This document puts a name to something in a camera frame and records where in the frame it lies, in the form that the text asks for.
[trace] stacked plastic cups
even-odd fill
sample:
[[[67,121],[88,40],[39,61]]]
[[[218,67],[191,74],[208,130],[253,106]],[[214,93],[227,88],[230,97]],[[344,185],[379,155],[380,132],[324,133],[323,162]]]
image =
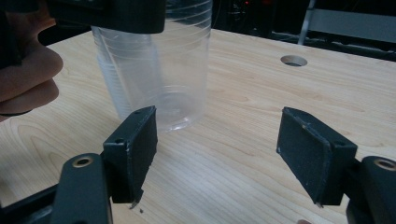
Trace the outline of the stacked plastic cups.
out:
[[[164,31],[156,35],[92,27],[121,119],[155,105],[158,131],[172,131],[204,114],[211,9],[211,0],[168,0]]]

